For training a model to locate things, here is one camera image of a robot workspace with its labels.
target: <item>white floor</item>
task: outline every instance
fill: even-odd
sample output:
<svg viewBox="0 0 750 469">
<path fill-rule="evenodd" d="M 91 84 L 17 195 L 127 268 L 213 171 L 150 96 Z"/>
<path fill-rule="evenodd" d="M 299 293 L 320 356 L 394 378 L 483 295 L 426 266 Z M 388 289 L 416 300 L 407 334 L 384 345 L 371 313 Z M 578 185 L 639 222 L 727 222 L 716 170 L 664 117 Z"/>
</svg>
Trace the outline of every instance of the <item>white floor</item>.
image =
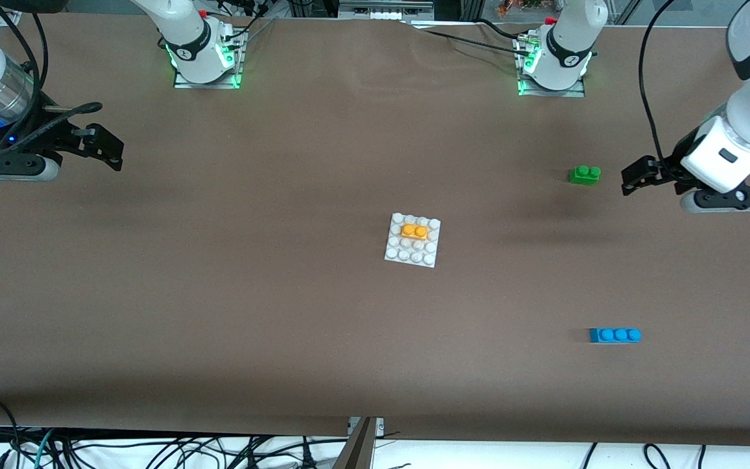
<svg viewBox="0 0 750 469">
<path fill-rule="evenodd" d="M 142 440 L 102 440 L 101 443 L 123 445 Z M 223 445 L 227 450 L 238 451 L 247 442 L 246 438 L 226 438 Z M 300 437 L 280 436 L 270 440 L 258 452 L 273 451 L 276 448 L 301 442 Z M 379 440 L 375 451 L 372 469 L 393 469 L 410 463 L 407 469 L 580 469 L 583 458 L 589 450 L 589 443 L 517 443 L 517 442 L 420 442 L 420 440 Z M 7 450 L 0 444 L 0 456 Z M 693 469 L 697 466 L 699 446 L 660 445 L 672 469 Z M 80 454 L 96 469 L 144 469 L 161 446 L 141 446 L 140 448 L 107 449 L 87 448 Z M 315 460 L 321 461 L 336 457 L 342 444 L 312 446 Z M 299 451 L 291 451 L 298 456 Z M 664 464 L 653 457 L 659 469 Z M 23 467 L 31 469 L 23 458 Z M 166 461 L 161 469 L 173 469 L 178 457 Z M 279 457 L 262 461 L 265 469 L 291 467 L 296 463 L 292 458 Z M 13 467 L 13 456 L 8 460 L 7 469 Z M 187 469 L 216 469 L 217 463 L 210 457 L 194 455 L 187 461 Z M 745 446 L 708 446 L 703 463 L 704 469 L 744 469 L 750 467 L 750 448 Z M 600 443 L 592 455 L 589 469 L 646 469 L 642 445 Z"/>
</svg>

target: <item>table surface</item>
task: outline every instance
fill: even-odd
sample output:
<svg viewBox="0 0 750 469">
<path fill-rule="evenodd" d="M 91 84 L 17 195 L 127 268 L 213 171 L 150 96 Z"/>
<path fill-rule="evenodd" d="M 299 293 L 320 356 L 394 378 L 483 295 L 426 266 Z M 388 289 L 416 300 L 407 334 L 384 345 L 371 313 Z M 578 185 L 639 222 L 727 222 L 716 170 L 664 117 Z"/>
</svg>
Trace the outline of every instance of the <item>table surface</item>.
<svg viewBox="0 0 750 469">
<path fill-rule="evenodd" d="M 238 91 L 172 89 L 146 17 L 44 24 L 47 93 L 102 101 L 74 121 L 126 150 L 0 183 L 21 423 L 750 444 L 750 214 L 619 190 L 652 151 L 643 30 L 605 29 L 572 99 L 395 21 L 277 21 Z M 667 148 L 738 88 L 721 29 L 658 30 L 648 71 Z M 602 181 L 566 183 L 578 164 Z M 383 260 L 393 212 L 441 220 L 435 269 Z M 619 326 L 642 342 L 587 343 Z"/>
</svg>

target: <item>lego brick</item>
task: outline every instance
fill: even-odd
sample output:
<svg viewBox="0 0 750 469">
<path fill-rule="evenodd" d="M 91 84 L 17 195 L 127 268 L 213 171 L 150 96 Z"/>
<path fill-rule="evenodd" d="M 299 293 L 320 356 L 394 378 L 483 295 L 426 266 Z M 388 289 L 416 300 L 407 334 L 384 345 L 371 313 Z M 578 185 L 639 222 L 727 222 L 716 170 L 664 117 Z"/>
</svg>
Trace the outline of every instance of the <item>lego brick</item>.
<svg viewBox="0 0 750 469">
<path fill-rule="evenodd" d="M 385 261 L 433 268 L 436 266 L 440 231 L 439 220 L 393 214 L 383 258 Z"/>
<path fill-rule="evenodd" d="M 577 166 L 569 170 L 569 182 L 572 184 L 593 185 L 601 180 L 601 169 L 598 166 Z"/>
<path fill-rule="evenodd" d="M 598 327 L 589 330 L 589 341 L 593 344 L 637 344 L 641 331 L 634 328 Z"/>
</svg>

